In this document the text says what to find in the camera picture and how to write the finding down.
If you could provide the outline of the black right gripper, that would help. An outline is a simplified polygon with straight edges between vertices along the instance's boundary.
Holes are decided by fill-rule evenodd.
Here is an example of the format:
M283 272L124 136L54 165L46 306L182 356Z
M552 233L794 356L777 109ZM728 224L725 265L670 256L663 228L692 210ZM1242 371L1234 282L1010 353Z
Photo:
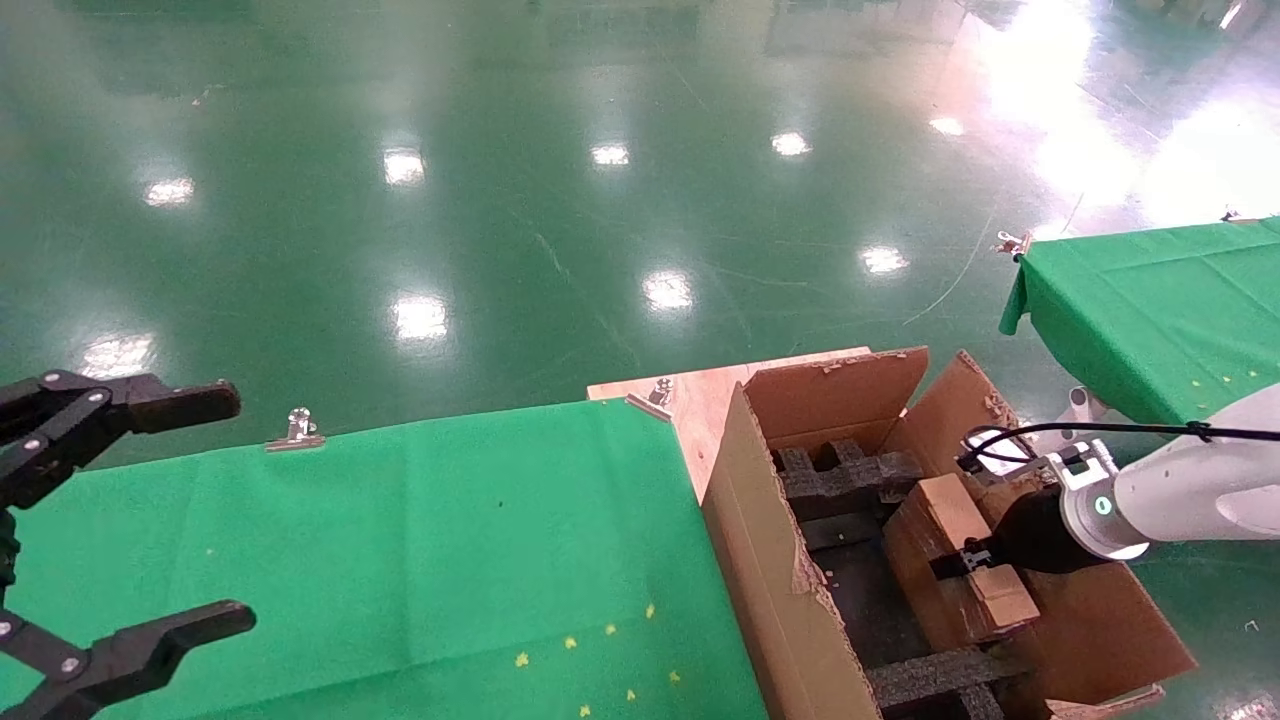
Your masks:
M1048 574L1076 570L1076 542L1061 511L1061 489L1038 489L1019 496L1000 518L989 539L966 539L963 546L929 561L938 580L973 574L1002 562Z

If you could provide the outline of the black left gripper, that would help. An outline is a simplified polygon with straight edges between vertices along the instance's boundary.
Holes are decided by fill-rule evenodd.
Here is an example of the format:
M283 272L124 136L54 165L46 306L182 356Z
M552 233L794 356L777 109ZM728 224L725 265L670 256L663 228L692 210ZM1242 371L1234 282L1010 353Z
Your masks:
M128 434L159 434L241 413L227 380L172 388L154 374L100 380L50 370L1 389L1 505L29 510ZM1 512L0 585L15 583L17 520ZM5 609L1 651L41 683L5 719L92 719L166 687L187 653L255 628L255 611L223 600L122 628L81 648Z

